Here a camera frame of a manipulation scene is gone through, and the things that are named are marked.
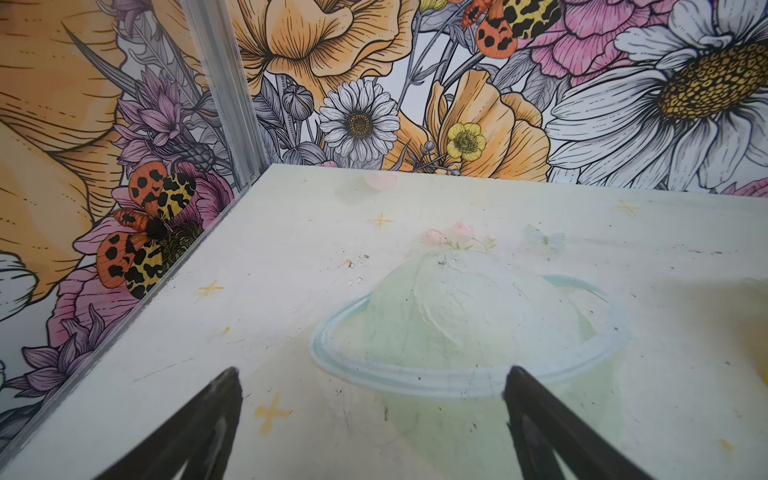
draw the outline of yellow cross-shaped star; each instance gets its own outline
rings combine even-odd
[[[214,282],[210,286],[202,286],[198,288],[198,290],[204,290],[205,296],[209,296],[211,293],[213,293],[215,290],[224,290],[223,286],[216,286],[216,283],[219,280],[214,280]]]
[[[369,221],[369,222],[373,222],[373,223],[378,223],[378,224],[379,224],[379,229],[381,229],[381,227],[382,227],[382,225],[383,225],[384,223],[392,223],[394,220],[386,220],[386,219],[384,218],[384,214],[381,214],[381,215],[379,216],[379,218],[372,218],[371,220],[368,220],[368,221]]]
[[[275,418],[287,419],[290,417],[290,412],[287,410],[279,410],[277,404],[280,402],[280,392],[275,393],[275,399],[272,401],[272,406],[267,408],[265,405],[259,405],[256,408],[256,418],[265,419],[264,425],[261,426],[262,435],[266,435],[272,430],[272,421]]]
[[[621,205],[616,205],[614,208],[618,208],[621,210],[626,210],[629,212],[629,214],[634,217],[634,211],[641,209],[641,207],[630,207],[627,205],[623,200],[619,200],[621,202]]]

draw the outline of small yellow flower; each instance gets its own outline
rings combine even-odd
[[[453,124],[448,130],[448,156],[455,160],[475,161],[485,149],[485,137],[478,124]]]
[[[422,13],[427,10],[442,10],[447,3],[448,0],[422,0],[421,5],[419,5],[419,10],[421,10]]]

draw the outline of butterfly body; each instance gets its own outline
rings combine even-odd
[[[464,11],[462,28],[486,12],[475,39],[480,52],[490,58],[511,57],[519,38],[536,38],[562,15],[560,0],[474,0]]]
[[[163,245],[171,235],[168,222],[189,205],[194,191],[193,178],[169,174],[161,162],[147,163],[131,175],[128,194],[136,208],[117,209],[112,217],[134,232],[113,233],[99,245],[96,270],[104,286],[125,283],[141,299],[160,281]]]

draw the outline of large white daisy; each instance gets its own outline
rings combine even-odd
[[[640,62],[569,90],[547,135],[550,181],[686,190],[726,182],[742,159],[768,167],[768,0],[680,0],[669,26],[629,28]]]
[[[373,80],[341,84],[320,107],[320,130],[329,158],[340,167],[381,167],[400,129],[397,103]]]

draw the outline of floral wallpaper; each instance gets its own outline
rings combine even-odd
[[[768,0],[227,5],[270,162],[768,197]],[[180,0],[2,8],[0,449],[247,182]]]

